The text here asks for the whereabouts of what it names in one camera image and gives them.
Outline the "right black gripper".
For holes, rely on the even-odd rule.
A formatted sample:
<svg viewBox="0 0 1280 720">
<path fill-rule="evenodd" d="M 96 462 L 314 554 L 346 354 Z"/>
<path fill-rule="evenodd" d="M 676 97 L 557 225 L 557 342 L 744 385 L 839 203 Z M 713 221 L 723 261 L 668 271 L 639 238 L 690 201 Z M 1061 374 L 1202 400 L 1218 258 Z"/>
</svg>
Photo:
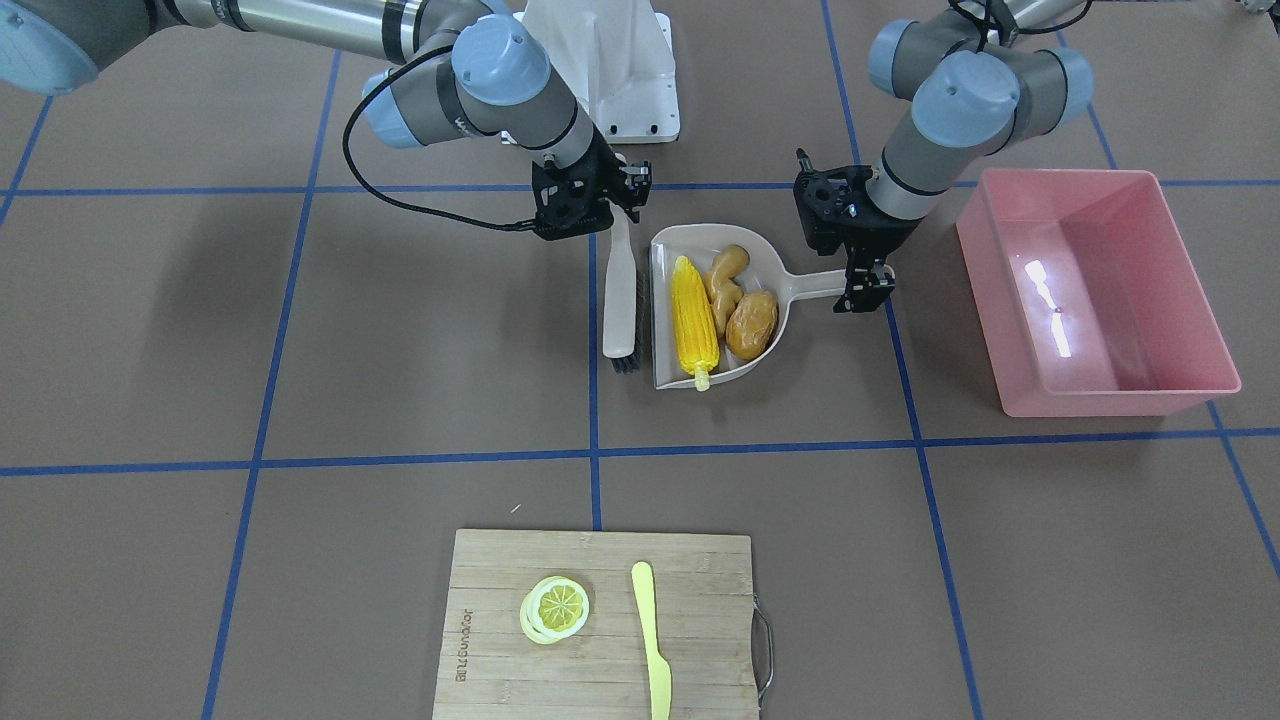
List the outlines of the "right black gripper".
<svg viewBox="0 0 1280 720">
<path fill-rule="evenodd" d="M 605 140 L 593 140 L 582 158 L 559 170 L 558 183 L 557 219 L 594 218 L 602 202 L 639 219 L 641 164 L 627 161 Z"/>
</svg>

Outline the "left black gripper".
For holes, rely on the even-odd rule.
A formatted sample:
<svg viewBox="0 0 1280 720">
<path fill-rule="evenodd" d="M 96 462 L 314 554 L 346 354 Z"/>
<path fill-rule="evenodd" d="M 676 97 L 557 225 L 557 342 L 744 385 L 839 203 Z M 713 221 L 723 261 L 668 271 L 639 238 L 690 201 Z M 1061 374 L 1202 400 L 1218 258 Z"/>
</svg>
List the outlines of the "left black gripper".
<svg viewBox="0 0 1280 720">
<path fill-rule="evenodd" d="M 840 223 L 847 265 L 845 290 L 835 301 L 835 313 L 868 313 L 867 304 L 883 305 L 896 288 L 895 269 L 884 260 L 916 229 L 916 219 L 899 219 L 870 200 L 854 199 L 841 210 Z"/>
</svg>

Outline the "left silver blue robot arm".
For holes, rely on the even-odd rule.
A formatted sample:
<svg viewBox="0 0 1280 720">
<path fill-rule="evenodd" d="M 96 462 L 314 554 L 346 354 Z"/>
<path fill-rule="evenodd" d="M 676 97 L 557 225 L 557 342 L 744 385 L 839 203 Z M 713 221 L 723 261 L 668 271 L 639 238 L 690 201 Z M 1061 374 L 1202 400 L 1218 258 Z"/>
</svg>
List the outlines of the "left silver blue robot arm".
<svg viewBox="0 0 1280 720">
<path fill-rule="evenodd" d="M 896 20 L 874 38 L 868 74 L 908 102 L 879 156 L 847 176 L 838 242 L 838 313 L 869 313 L 892 293 L 888 265 L 975 160 L 1048 135 L 1091 104 L 1094 73 L 1070 49 L 1016 49 L 1082 20 L 1088 1 L 951 1 L 931 20 Z"/>
</svg>

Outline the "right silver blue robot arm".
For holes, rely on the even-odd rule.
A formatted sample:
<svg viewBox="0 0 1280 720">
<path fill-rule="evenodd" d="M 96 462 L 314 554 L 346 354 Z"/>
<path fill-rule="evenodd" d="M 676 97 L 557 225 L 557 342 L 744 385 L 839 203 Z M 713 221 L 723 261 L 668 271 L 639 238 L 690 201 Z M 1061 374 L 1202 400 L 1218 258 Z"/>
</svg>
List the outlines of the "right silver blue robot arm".
<svg viewBox="0 0 1280 720">
<path fill-rule="evenodd" d="M 5 1 L 3 81 L 70 94 L 170 29 L 228 29 L 381 61 L 344 127 L 390 147 L 503 135 L 531 161 L 535 214 L 495 223 L 557 240 L 637 219 L 652 168 L 626 161 L 503 1 Z"/>
</svg>

